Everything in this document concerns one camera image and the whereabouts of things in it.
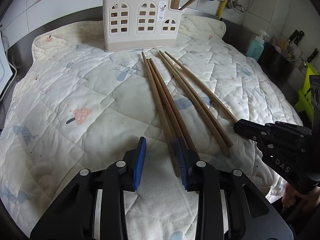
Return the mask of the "person right hand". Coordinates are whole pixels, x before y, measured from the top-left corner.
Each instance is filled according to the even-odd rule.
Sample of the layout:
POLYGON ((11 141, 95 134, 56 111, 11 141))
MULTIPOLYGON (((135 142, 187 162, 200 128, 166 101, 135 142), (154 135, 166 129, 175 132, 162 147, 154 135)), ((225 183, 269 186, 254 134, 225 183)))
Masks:
POLYGON ((296 197, 300 197, 306 201, 305 210, 313 209, 319 205, 319 187, 315 187, 309 194, 303 195, 296 191, 289 183, 286 183, 282 204, 285 207, 291 207, 295 204, 296 197))

